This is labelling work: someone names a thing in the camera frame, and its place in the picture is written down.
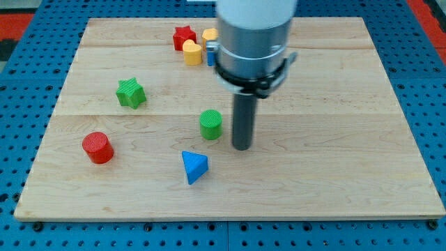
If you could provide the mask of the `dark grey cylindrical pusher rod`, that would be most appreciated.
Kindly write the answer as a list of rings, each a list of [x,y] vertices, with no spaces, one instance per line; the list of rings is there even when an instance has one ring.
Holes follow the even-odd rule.
[[[252,145],[257,97],[236,94],[233,97],[232,144],[239,151]]]

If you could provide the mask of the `yellow block behind arm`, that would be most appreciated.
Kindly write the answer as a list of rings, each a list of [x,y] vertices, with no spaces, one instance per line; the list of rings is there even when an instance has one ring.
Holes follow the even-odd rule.
[[[202,44],[203,44],[203,50],[206,51],[207,50],[207,42],[210,40],[217,40],[218,39],[218,30],[216,28],[209,28],[209,29],[204,29],[201,39],[202,39]]]

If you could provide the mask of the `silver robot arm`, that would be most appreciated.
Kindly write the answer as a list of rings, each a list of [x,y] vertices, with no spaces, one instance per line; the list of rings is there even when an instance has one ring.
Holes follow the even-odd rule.
[[[218,0],[215,53],[218,82],[233,94],[232,145],[252,145],[256,104],[283,84],[297,54],[284,56],[297,0]]]

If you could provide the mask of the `blue block behind arm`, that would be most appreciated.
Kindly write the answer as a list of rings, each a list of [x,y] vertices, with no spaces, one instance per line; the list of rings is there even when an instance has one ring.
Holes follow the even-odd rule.
[[[208,50],[206,52],[207,65],[212,67],[215,65],[215,52]]]

